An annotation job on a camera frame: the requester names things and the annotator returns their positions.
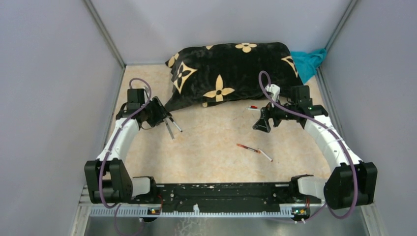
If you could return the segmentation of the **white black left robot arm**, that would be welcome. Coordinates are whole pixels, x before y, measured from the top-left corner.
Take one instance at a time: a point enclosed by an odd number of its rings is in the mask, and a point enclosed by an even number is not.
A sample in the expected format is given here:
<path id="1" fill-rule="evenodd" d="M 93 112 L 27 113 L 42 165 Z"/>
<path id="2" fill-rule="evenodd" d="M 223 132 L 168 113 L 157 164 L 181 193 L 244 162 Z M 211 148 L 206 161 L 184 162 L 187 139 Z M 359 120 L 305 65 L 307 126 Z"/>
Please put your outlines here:
<path id="1" fill-rule="evenodd" d="M 171 118 L 158 97 L 148 88 L 130 88 L 127 102 L 116 115 L 110 140 L 95 160 L 87 161 L 84 173 L 89 199 L 93 204 L 112 208 L 116 204 L 153 203 L 158 190 L 153 177 L 130 177 L 124 160 L 143 122 L 155 127 Z"/>

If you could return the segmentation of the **white marker with black cap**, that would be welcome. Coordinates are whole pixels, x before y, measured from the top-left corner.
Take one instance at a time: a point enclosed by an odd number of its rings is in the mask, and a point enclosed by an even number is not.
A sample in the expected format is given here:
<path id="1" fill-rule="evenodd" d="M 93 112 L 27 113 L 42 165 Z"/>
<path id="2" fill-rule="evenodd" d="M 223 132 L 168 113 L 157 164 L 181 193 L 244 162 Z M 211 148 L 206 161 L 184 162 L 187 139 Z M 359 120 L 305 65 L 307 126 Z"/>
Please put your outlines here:
<path id="1" fill-rule="evenodd" d="M 180 128 L 180 126 L 176 123 L 176 121 L 173 118 L 169 118 L 169 120 L 178 129 L 179 132 L 183 132 L 183 130 Z"/>

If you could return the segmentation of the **white pen with red cap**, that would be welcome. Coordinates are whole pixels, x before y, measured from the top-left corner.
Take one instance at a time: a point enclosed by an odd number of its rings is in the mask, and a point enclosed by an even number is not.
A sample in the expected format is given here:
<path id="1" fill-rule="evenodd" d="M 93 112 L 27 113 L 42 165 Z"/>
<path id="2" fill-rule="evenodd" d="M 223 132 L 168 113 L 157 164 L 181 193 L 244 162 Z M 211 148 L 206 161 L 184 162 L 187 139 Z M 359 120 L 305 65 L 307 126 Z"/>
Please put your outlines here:
<path id="1" fill-rule="evenodd" d="M 248 107 L 248 108 L 246 108 L 246 110 L 249 110 L 249 111 L 260 111 L 261 109 L 259 109 L 258 107 L 256 107 L 256 106 L 250 106 L 250 107 Z"/>

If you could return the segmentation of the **white marker with red tip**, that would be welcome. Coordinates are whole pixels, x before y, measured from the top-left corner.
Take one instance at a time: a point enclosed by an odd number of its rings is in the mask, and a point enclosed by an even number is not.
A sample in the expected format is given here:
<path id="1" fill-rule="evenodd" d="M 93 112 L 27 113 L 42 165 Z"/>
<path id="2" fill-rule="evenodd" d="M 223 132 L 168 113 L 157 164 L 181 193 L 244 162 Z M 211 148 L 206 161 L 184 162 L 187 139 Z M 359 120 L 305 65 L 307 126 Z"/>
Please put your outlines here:
<path id="1" fill-rule="evenodd" d="M 261 153 L 263 156 L 265 156 L 270 162 L 273 162 L 273 159 L 267 155 L 263 150 L 258 149 L 259 153 Z"/>

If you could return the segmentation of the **grey checkered pen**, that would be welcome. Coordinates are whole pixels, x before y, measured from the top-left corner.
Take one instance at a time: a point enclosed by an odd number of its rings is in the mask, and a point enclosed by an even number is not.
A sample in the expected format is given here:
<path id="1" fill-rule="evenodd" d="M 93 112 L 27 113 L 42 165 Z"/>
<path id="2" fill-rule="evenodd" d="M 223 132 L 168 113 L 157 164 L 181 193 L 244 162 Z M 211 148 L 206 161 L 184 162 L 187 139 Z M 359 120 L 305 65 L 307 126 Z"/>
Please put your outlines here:
<path id="1" fill-rule="evenodd" d="M 174 137 L 174 134 L 173 134 L 173 132 L 172 132 L 172 130 L 170 128 L 170 125 L 169 125 L 167 119 L 164 119 L 164 122 L 165 122 L 166 128 L 167 128 L 167 130 L 168 130 L 168 132 L 170 134 L 171 139 L 174 140 L 175 137 Z"/>

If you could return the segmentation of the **red orange pen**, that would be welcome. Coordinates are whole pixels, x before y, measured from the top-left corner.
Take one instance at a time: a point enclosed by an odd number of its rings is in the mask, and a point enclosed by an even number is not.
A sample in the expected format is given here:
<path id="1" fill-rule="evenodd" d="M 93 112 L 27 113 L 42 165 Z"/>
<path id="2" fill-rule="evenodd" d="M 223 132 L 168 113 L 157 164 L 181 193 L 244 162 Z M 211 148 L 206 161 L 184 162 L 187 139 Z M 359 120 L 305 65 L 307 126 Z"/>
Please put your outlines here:
<path id="1" fill-rule="evenodd" d="M 246 150 L 249 150 L 249 151 L 252 151 L 252 152 L 255 152 L 255 153 L 261 153 L 258 149 L 254 149 L 254 148 L 251 148 L 251 147 L 248 147 L 248 146 L 245 146 L 245 145 L 242 145 L 242 144 L 236 144 L 238 147 L 241 147 L 241 148 L 244 148 L 244 149 L 246 149 Z"/>

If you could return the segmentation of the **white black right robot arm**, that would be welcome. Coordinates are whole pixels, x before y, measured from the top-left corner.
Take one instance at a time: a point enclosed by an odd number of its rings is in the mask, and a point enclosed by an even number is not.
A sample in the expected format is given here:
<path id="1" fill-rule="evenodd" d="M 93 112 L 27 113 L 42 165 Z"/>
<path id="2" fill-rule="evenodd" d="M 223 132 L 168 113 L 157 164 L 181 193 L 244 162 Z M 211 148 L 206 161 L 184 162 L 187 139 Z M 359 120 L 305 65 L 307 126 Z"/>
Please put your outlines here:
<path id="1" fill-rule="evenodd" d="M 322 105 L 314 105 L 309 86 L 291 88 L 291 101 L 279 102 L 280 87 L 271 84 L 263 89 L 269 103 L 260 110 L 254 130 L 269 133 L 270 121 L 277 127 L 284 120 L 294 120 L 315 141 L 331 174 L 328 178 L 303 175 L 292 178 L 289 198 L 295 203 L 314 196 L 325 201 L 331 209 L 369 205 L 374 202 L 378 169 L 364 162 L 346 144 L 334 128 Z"/>

